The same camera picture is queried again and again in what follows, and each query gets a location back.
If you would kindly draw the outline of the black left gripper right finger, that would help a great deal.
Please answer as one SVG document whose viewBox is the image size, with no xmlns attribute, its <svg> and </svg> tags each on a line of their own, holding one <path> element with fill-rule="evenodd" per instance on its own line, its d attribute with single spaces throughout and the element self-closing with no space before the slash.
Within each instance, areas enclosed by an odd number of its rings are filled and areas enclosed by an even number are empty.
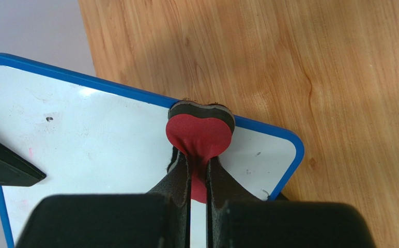
<svg viewBox="0 0 399 248">
<path fill-rule="evenodd" d="M 206 168 L 207 246 L 231 247 L 234 213 L 239 203 L 259 202 L 222 166 L 218 157 L 209 160 Z"/>
</svg>

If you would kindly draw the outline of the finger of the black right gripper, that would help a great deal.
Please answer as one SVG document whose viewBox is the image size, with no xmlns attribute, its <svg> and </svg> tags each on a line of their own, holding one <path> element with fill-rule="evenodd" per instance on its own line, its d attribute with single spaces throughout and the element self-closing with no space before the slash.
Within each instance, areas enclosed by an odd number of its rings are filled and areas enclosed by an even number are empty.
<svg viewBox="0 0 399 248">
<path fill-rule="evenodd" d="M 0 143 L 0 185 L 31 187 L 47 175 Z"/>
</svg>

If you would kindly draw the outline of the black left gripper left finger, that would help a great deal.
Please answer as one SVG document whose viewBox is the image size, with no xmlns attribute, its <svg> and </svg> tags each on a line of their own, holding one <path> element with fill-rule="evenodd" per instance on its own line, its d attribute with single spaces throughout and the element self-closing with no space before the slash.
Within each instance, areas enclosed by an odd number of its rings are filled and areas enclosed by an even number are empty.
<svg viewBox="0 0 399 248">
<path fill-rule="evenodd" d="M 165 198 L 160 247 L 189 247 L 191 224 L 191 173 L 186 155 L 174 152 L 167 174 L 149 194 Z"/>
</svg>

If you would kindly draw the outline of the red heart eraser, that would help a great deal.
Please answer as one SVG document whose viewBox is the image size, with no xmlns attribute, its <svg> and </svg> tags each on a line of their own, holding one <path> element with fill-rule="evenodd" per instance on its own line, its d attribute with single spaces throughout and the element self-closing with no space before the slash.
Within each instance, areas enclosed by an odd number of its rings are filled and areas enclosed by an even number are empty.
<svg viewBox="0 0 399 248">
<path fill-rule="evenodd" d="M 235 126 L 233 113 L 217 103 L 203 105 L 183 100 L 170 107 L 166 136 L 187 158 L 192 175 L 192 200 L 206 203 L 207 164 L 230 146 Z"/>
</svg>

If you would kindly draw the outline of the blue framed whiteboard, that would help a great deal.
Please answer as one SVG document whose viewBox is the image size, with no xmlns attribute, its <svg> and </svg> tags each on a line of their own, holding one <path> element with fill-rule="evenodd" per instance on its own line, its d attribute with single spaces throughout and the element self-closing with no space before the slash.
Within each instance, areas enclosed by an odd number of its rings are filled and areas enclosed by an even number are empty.
<svg viewBox="0 0 399 248">
<path fill-rule="evenodd" d="M 165 126 L 175 99 L 0 53 L 0 143 L 46 174 L 0 186 L 14 247 L 34 207 L 56 194 L 144 193 L 166 174 Z"/>
</svg>

